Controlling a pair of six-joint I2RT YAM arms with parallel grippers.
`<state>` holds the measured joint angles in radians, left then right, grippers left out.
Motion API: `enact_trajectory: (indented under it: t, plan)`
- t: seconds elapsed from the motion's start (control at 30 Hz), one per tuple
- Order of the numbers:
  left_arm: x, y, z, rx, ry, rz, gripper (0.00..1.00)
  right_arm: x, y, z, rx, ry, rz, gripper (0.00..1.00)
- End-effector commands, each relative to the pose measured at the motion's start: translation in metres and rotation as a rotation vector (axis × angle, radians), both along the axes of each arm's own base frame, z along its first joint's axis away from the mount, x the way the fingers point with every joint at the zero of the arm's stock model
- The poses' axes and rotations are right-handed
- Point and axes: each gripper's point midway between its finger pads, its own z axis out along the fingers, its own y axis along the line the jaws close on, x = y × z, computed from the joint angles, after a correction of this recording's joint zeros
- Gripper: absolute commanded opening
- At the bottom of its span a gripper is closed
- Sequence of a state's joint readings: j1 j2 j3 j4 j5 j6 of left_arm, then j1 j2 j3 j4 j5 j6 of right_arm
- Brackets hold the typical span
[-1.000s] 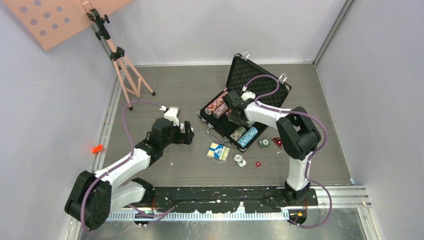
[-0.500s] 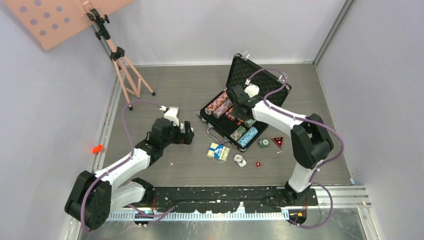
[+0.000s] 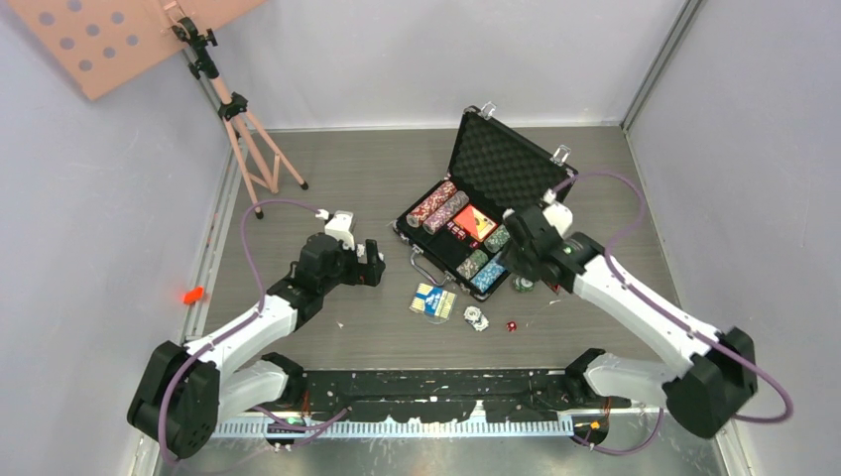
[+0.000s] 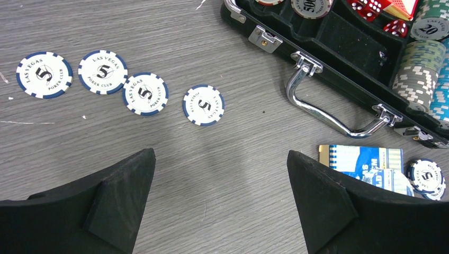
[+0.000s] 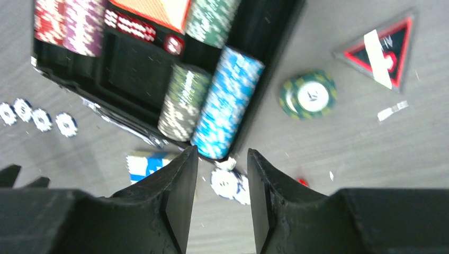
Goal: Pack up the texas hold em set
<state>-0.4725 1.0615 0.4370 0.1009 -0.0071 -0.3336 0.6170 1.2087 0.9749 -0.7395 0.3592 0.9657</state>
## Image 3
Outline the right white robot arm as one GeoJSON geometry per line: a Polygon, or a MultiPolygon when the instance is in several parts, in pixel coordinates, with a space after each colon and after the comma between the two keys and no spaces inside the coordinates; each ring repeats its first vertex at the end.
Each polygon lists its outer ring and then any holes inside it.
{"type": "Polygon", "coordinates": [[[503,223],[510,234],[500,255],[504,268],[592,303],[660,358],[622,359],[589,349],[568,368],[565,389],[573,403],[586,408],[602,397],[626,398],[664,408],[693,435],[711,438],[756,394],[752,337],[738,327],[724,332],[654,293],[600,243],[570,232],[567,207],[508,209],[503,223]]]}

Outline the blue playing card deck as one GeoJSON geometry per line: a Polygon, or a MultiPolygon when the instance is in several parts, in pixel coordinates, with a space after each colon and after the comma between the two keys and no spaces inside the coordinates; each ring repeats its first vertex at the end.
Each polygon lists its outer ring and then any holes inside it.
{"type": "Polygon", "coordinates": [[[431,323],[440,324],[449,320],[456,300],[457,294],[442,287],[419,284],[409,310],[422,314],[431,323]]]}

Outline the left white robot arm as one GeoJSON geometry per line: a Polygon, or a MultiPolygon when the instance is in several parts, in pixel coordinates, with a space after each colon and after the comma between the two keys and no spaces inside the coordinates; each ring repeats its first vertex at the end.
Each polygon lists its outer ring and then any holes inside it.
{"type": "Polygon", "coordinates": [[[164,453],[187,459],[232,417],[264,403],[295,409],[304,395],[303,368],[265,348],[309,322],[337,286],[376,287],[385,269],[373,239],[349,247],[326,233],[308,237],[288,273],[250,309],[200,339],[165,341],[153,351],[128,423],[164,453]]]}

